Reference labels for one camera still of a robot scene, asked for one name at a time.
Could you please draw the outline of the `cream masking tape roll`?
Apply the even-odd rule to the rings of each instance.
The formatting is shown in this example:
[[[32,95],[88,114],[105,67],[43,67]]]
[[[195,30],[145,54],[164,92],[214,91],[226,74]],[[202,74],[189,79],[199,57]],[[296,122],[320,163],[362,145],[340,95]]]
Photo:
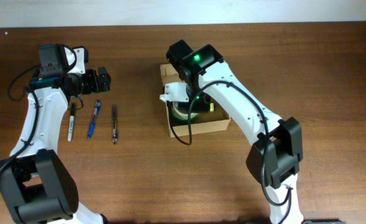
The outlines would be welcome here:
[[[178,110],[180,110],[180,111],[182,111],[182,112],[188,113],[188,112],[187,112],[187,110],[181,110],[181,109],[179,109],[179,108],[178,108],[178,102],[177,102],[177,101],[174,101],[174,102],[172,103],[172,107],[173,107],[173,106],[174,106],[174,107],[176,107]]]

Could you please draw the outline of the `blue pen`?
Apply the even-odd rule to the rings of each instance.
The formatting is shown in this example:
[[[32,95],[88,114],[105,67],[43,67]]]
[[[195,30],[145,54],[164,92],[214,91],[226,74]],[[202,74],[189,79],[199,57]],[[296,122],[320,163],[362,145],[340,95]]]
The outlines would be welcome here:
[[[91,139],[93,133],[94,133],[94,129],[95,129],[95,125],[96,125],[96,120],[98,117],[98,114],[101,110],[101,100],[96,100],[96,103],[94,105],[94,111],[93,111],[93,115],[92,115],[92,119],[89,125],[89,130],[88,130],[88,139]]]

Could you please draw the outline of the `green tape roll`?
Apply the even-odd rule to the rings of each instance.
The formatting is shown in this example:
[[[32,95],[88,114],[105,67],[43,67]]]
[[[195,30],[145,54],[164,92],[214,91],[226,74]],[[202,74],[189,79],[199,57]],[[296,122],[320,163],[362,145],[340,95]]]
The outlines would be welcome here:
[[[176,107],[172,107],[172,115],[175,119],[181,121],[181,122],[187,122],[189,117],[188,113],[182,112],[178,110]],[[194,120],[198,117],[198,113],[191,113],[190,120]]]

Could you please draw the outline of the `black and white marker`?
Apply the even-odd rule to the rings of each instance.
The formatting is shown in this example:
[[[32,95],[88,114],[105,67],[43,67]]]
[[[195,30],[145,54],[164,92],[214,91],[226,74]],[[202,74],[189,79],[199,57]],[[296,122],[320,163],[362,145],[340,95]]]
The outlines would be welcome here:
[[[75,111],[76,111],[76,104],[72,103],[70,108],[70,117],[69,117],[69,123],[68,123],[68,135],[67,140],[70,142],[73,137],[73,127],[75,122]]]

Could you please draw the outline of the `black pen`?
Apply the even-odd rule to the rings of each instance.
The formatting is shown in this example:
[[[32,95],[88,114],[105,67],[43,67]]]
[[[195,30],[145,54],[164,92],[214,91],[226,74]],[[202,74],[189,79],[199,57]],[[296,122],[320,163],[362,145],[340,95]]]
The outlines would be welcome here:
[[[117,106],[112,106],[112,143],[116,144],[118,139],[117,133]]]

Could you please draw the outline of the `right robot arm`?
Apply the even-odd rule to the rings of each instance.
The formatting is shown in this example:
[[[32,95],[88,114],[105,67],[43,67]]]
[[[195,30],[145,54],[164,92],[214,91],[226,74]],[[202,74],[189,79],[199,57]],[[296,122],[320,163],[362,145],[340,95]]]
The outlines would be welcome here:
[[[166,58],[180,78],[166,84],[160,95],[169,119],[190,126],[197,115],[220,106],[251,145],[246,166],[270,205],[270,222],[303,223],[296,189],[303,160],[299,122],[293,117],[284,120],[259,102],[210,44],[193,50],[179,40],[169,46]]]

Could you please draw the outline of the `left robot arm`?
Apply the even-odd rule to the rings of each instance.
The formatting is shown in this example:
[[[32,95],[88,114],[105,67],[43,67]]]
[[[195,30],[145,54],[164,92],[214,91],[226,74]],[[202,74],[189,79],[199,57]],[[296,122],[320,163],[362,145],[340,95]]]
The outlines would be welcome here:
[[[79,200],[57,147],[72,98],[109,91],[104,67],[87,69],[88,50],[64,44],[39,47],[40,64],[24,88],[28,110],[16,146],[0,160],[0,193],[14,223],[107,223]]]

